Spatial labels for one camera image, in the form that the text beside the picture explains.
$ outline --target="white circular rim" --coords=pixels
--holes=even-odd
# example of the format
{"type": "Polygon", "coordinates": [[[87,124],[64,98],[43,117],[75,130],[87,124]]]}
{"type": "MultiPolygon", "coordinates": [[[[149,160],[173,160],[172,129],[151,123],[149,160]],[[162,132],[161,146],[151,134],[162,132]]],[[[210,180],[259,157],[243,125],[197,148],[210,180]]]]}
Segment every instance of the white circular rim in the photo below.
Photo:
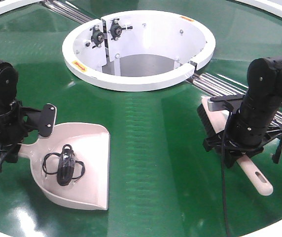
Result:
{"type": "Polygon", "coordinates": [[[190,22],[190,24],[192,24],[203,34],[206,40],[206,44],[201,52],[193,56],[189,60],[189,62],[184,63],[182,66],[163,74],[137,78],[109,75],[89,68],[77,58],[76,54],[73,51],[73,43],[79,34],[81,34],[84,30],[94,27],[94,25],[101,24],[101,21],[96,19],[75,28],[67,35],[63,42],[63,56],[65,58],[67,67],[73,74],[90,84],[105,89],[117,91],[151,91],[166,88],[188,79],[195,73],[196,70],[201,69],[211,60],[215,48],[215,38],[212,32],[203,24],[191,18],[184,17],[175,13],[153,10],[119,12],[105,17],[115,18],[126,14],[164,14],[170,15],[172,17],[181,17],[185,21],[190,22]]]}
{"type": "MultiPolygon", "coordinates": [[[[276,3],[272,3],[267,0],[236,0],[240,1],[263,10],[266,10],[272,14],[275,14],[282,18],[282,6],[276,3]]],[[[22,6],[39,2],[39,0],[5,0],[0,2],[0,15],[8,11],[20,8],[22,6]]],[[[281,236],[282,235],[282,220],[273,223],[258,231],[252,232],[245,237],[266,237],[266,236],[281,236]]],[[[0,237],[11,237],[0,232],[0,237]]]]}

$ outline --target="silver rail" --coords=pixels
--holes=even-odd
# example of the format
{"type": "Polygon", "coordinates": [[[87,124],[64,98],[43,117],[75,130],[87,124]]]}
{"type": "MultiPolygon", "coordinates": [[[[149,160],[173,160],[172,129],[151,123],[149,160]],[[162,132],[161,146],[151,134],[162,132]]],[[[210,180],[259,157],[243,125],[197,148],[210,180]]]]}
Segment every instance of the silver rail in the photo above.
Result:
{"type": "Polygon", "coordinates": [[[91,20],[94,20],[93,18],[79,12],[71,5],[66,5],[64,3],[61,3],[57,0],[44,0],[42,1],[42,4],[49,9],[51,9],[54,12],[57,12],[73,21],[76,21],[80,24],[84,24],[86,22],[89,22],[91,20]]]}
{"type": "MultiPolygon", "coordinates": [[[[245,94],[247,86],[240,84],[232,79],[224,78],[227,81],[217,78],[211,74],[204,73],[201,75],[193,75],[188,81],[191,82],[197,88],[203,90],[211,96],[223,96],[223,95],[234,95],[234,94],[245,94]]],[[[279,126],[282,130],[282,112],[277,111],[273,121],[273,126],[279,126]]]]}

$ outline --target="screw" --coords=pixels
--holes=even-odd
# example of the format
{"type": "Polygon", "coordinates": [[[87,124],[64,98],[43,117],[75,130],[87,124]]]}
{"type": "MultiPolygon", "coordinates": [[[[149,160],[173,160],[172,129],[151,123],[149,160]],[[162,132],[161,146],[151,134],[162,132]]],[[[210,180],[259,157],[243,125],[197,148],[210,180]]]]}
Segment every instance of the screw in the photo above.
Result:
{"type": "Polygon", "coordinates": [[[115,34],[116,35],[121,35],[121,32],[122,32],[122,30],[119,28],[119,27],[117,27],[116,29],[115,29],[115,34]]]}
{"type": "Polygon", "coordinates": [[[98,35],[97,40],[98,40],[98,42],[103,42],[104,41],[104,35],[103,34],[98,35]]]}

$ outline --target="metal rod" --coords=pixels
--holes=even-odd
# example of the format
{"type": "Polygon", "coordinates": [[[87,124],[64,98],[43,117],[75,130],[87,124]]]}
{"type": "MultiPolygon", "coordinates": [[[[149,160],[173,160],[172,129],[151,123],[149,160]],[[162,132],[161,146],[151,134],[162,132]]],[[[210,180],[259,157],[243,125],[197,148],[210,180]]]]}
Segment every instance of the metal rod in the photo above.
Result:
{"type": "Polygon", "coordinates": [[[73,21],[80,24],[94,20],[93,18],[79,12],[78,10],[72,8],[71,6],[65,5],[56,0],[44,0],[42,4],[54,12],[57,12],[73,21]]]}

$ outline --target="brush handle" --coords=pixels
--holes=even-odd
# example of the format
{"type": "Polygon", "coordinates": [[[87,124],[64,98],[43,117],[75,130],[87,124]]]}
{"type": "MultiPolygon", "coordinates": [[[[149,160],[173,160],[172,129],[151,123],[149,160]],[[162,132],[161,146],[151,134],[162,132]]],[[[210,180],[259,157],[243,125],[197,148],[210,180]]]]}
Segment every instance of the brush handle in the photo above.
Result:
{"type": "Polygon", "coordinates": [[[247,155],[237,159],[237,163],[261,195],[268,196],[273,193],[274,188],[271,183],[247,155]]]}

